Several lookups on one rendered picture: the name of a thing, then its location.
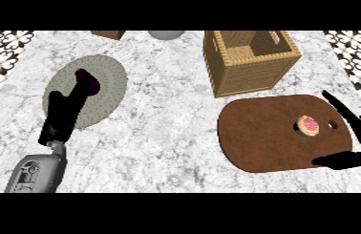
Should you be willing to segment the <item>dark purple eggplant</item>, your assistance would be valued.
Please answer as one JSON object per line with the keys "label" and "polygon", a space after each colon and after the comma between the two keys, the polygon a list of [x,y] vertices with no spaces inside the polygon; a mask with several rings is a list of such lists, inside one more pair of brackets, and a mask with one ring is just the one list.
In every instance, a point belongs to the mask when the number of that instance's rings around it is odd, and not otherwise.
{"label": "dark purple eggplant", "polygon": [[76,82],[84,84],[87,94],[94,96],[100,91],[100,82],[85,69],[75,71]]}

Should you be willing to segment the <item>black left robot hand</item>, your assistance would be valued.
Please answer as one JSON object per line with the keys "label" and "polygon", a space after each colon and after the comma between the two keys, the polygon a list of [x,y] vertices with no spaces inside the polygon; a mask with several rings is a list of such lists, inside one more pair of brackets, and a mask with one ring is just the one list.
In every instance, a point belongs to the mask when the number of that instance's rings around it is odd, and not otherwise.
{"label": "black left robot hand", "polygon": [[38,143],[44,146],[51,141],[66,142],[75,128],[78,115],[87,100],[87,81],[90,73],[79,69],[75,71],[76,85],[65,96],[59,91],[48,93],[48,115],[42,125]]}

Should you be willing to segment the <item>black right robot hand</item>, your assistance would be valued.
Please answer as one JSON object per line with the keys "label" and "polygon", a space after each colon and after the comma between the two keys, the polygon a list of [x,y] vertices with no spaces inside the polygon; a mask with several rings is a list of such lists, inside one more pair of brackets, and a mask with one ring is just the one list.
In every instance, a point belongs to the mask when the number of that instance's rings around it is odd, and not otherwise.
{"label": "black right robot hand", "polygon": [[[358,117],[346,108],[345,104],[337,100],[337,98],[327,92],[321,92],[324,98],[328,100],[330,104],[336,108],[339,114],[345,118],[352,132],[361,142],[361,117]],[[343,170],[347,168],[361,166],[361,152],[342,151],[324,157],[318,157],[312,160],[312,165],[325,166],[333,170]]]}

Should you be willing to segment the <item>grey round bowl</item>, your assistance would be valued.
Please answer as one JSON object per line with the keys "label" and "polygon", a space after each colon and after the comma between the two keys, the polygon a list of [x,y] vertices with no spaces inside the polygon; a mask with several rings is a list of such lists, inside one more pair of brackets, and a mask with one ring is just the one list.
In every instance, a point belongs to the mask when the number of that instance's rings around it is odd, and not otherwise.
{"label": "grey round bowl", "polygon": [[172,40],[184,34],[184,31],[149,31],[147,33],[157,40]]}

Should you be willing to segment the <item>pink frosted cupcake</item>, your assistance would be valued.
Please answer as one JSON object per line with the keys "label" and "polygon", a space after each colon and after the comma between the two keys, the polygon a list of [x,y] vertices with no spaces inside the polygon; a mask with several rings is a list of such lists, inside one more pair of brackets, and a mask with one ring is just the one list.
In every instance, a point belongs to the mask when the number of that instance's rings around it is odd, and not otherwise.
{"label": "pink frosted cupcake", "polygon": [[294,131],[305,137],[314,137],[318,134],[318,123],[309,116],[300,116],[293,124]]}

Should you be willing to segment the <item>brown wooden block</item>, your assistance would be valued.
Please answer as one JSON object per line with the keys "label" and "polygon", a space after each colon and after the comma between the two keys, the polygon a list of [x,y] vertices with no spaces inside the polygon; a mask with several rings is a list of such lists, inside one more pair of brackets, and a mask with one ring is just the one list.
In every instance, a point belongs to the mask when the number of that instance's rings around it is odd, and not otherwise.
{"label": "brown wooden block", "polygon": [[123,31],[91,31],[91,33],[113,40],[118,40],[123,35]]}

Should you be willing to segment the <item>brown wooden cutting board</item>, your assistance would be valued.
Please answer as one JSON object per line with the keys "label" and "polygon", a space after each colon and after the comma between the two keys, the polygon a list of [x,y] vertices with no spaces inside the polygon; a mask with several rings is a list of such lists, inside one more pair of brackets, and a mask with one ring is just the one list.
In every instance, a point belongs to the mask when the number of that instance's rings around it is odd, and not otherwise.
{"label": "brown wooden cutting board", "polygon": [[[318,124],[318,134],[312,137],[293,130],[302,116]],[[311,95],[231,101],[218,116],[216,134],[227,159],[250,173],[311,168],[312,159],[352,149],[342,116]]]}

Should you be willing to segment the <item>square wicker basket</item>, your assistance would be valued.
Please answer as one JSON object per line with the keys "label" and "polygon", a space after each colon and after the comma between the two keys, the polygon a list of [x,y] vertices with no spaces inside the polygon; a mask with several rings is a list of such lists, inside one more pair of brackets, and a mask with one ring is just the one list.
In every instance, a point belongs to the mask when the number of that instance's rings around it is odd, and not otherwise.
{"label": "square wicker basket", "polygon": [[213,96],[272,89],[300,56],[287,31],[205,31]]}

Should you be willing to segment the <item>round grey woven placemat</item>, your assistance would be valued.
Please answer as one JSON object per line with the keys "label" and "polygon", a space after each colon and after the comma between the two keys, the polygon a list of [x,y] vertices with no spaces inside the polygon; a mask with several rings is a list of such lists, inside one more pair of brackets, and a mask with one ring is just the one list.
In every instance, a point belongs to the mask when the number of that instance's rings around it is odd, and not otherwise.
{"label": "round grey woven placemat", "polygon": [[69,62],[48,81],[42,95],[44,115],[48,114],[48,93],[59,91],[65,96],[70,94],[78,69],[85,69],[100,83],[100,91],[87,98],[78,115],[75,128],[84,129],[98,123],[116,109],[126,90],[126,72],[121,63],[106,55],[88,55]]}

